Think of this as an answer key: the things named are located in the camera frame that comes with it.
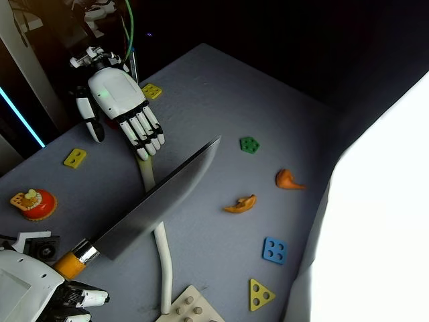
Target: light strip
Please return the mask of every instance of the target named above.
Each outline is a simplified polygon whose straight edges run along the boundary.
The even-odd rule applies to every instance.
[[[28,129],[28,132],[30,132],[33,136],[33,138],[36,139],[36,141],[40,144],[42,148],[45,147],[45,144],[41,141],[41,139],[38,137],[38,135],[35,133],[35,131],[32,129],[31,126],[27,123],[27,121],[24,119],[22,114],[18,111],[16,106],[12,103],[10,98],[6,95],[5,91],[0,87],[0,95],[5,99],[6,103],[11,107],[12,111],[15,112],[16,116],[21,120],[21,122],[25,125],[25,127]]]

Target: blue square block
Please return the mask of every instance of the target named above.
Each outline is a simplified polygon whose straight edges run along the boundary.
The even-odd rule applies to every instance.
[[[262,258],[283,265],[286,261],[288,245],[284,241],[267,237],[263,243]]]

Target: green toy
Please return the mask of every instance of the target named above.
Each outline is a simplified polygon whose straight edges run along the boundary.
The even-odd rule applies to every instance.
[[[240,146],[244,152],[254,154],[256,153],[257,149],[259,149],[260,144],[257,143],[254,138],[248,136],[247,138],[243,138],[240,140]]]

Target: gray table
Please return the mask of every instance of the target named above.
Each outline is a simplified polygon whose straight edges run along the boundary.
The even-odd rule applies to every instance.
[[[277,321],[326,186],[316,183],[317,137],[326,107],[205,44],[146,82],[163,90],[151,103],[166,133],[166,144],[154,158],[156,179],[213,137],[223,136],[197,189],[166,220],[173,297],[193,284],[226,321]],[[61,236],[65,252],[142,196],[133,154],[121,133],[105,127],[105,141],[96,144],[85,126],[77,125],[1,178],[1,233],[50,229]],[[261,144],[256,154],[240,150],[239,139],[245,136]],[[88,152],[77,170],[62,165],[73,148]],[[280,168],[291,169],[309,189],[277,188],[274,178]],[[50,218],[27,221],[8,203],[28,188],[58,197]],[[258,196],[251,211],[222,211],[250,194]],[[285,265],[261,258],[267,236],[288,243]],[[250,278],[277,295],[254,313],[248,304]],[[108,305],[91,309],[93,321],[154,321],[160,314],[160,264],[152,236],[142,237],[115,262],[101,256],[78,279],[111,294]]]

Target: white stick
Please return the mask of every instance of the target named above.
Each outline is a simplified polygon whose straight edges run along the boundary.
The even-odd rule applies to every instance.
[[[155,187],[154,172],[152,170],[151,158],[143,161],[137,158],[139,163],[141,177],[148,192]],[[160,254],[161,271],[162,271],[162,289],[161,289],[161,313],[169,314],[172,306],[172,287],[173,287],[173,264],[168,248],[167,233],[164,222],[161,222],[154,230],[156,247]]]

